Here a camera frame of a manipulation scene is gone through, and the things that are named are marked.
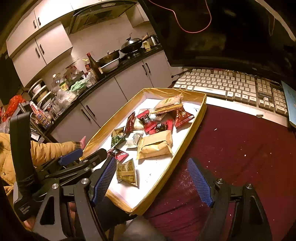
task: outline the wall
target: wall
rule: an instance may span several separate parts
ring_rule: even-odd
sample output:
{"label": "wall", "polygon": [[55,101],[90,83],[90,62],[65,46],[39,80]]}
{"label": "wall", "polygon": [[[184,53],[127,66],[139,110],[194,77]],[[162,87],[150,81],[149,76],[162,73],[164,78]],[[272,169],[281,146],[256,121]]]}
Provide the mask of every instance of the wall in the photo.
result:
{"label": "wall", "polygon": [[143,26],[133,28],[124,13],[116,19],[98,23],[77,33],[70,34],[69,38],[73,45],[71,56],[56,64],[42,78],[51,88],[53,74],[64,74],[66,72],[65,67],[74,61],[76,61],[77,69],[85,72],[86,69],[82,59],[87,58],[86,54],[88,52],[91,53],[95,60],[99,60],[107,55],[107,51],[112,52],[121,49],[122,44],[126,42],[130,33],[132,33],[132,38],[141,38],[147,32],[149,35],[155,33],[149,22]]}

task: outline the blue gripper pad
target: blue gripper pad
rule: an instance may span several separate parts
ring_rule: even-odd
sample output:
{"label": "blue gripper pad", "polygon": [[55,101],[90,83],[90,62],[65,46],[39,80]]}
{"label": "blue gripper pad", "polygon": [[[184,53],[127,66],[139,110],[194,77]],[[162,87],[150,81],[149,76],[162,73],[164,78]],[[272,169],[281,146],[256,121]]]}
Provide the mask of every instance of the blue gripper pad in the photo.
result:
{"label": "blue gripper pad", "polygon": [[59,164],[61,166],[66,166],[66,165],[78,160],[80,157],[82,157],[82,155],[83,155],[83,150],[80,148],[76,149],[76,150],[70,152],[69,154],[62,156],[59,160]]}
{"label": "blue gripper pad", "polygon": [[113,157],[94,187],[94,197],[91,201],[93,205],[96,205],[103,200],[116,172],[116,167],[116,159]]}
{"label": "blue gripper pad", "polygon": [[200,196],[200,199],[206,205],[212,207],[214,201],[211,197],[210,186],[208,185],[201,171],[197,168],[196,164],[191,158],[187,161],[187,169],[198,192],[198,195]]}

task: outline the dark red tablecloth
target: dark red tablecloth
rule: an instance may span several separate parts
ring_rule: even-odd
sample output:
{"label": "dark red tablecloth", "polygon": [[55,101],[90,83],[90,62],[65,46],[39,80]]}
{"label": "dark red tablecloth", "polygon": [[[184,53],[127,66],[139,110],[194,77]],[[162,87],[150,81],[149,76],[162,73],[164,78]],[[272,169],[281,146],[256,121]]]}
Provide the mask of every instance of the dark red tablecloth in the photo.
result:
{"label": "dark red tablecloth", "polygon": [[296,219],[296,137],[274,122],[234,110],[207,106],[205,117],[172,176],[144,216],[173,240],[195,240],[208,215],[187,171],[187,159],[234,185],[254,185],[274,241]]}

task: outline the space bar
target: space bar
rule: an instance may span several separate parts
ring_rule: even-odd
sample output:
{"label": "space bar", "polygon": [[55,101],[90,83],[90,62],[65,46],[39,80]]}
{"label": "space bar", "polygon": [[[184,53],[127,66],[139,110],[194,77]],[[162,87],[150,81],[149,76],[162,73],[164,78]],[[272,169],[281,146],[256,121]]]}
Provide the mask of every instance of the space bar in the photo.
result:
{"label": "space bar", "polygon": [[207,95],[210,95],[210,96],[226,98],[226,91],[223,91],[223,90],[217,90],[217,89],[199,87],[199,86],[194,86],[193,90],[194,91],[205,92]]}

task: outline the red cable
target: red cable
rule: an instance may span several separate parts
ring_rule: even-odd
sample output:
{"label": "red cable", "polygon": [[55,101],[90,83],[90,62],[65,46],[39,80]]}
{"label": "red cable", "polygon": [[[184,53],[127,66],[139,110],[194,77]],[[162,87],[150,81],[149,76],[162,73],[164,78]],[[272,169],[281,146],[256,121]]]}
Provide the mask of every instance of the red cable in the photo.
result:
{"label": "red cable", "polygon": [[162,7],[162,6],[160,6],[160,5],[158,5],[158,4],[154,3],[154,2],[152,2],[151,0],[148,0],[148,1],[151,2],[152,4],[158,6],[158,7],[161,7],[161,8],[163,8],[163,9],[166,9],[166,10],[172,11],[172,12],[174,13],[174,15],[175,15],[175,19],[176,19],[177,24],[179,25],[179,27],[180,27],[184,32],[189,33],[189,34],[197,34],[197,33],[200,33],[200,32],[202,32],[202,31],[206,30],[206,29],[208,28],[208,26],[209,26],[209,25],[211,24],[211,22],[212,22],[212,15],[211,15],[211,12],[210,12],[209,6],[207,5],[207,0],[205,0],[205,5],[207,6],[207,10],[209,11],[209,14],[210,14],[210,22],[209,22],[209,24],[208,24],[204,29],[202,29],[202,30],[200,30],[200,31],[197,31],[197,32],[189,32],[189,31],[186,31],[184,28],[182,28],[181,25],[180,25],[180,23],[179,23],[179,21],[178,21],[178,18],[177,18],[176,13],[175,13],[172,9]]}

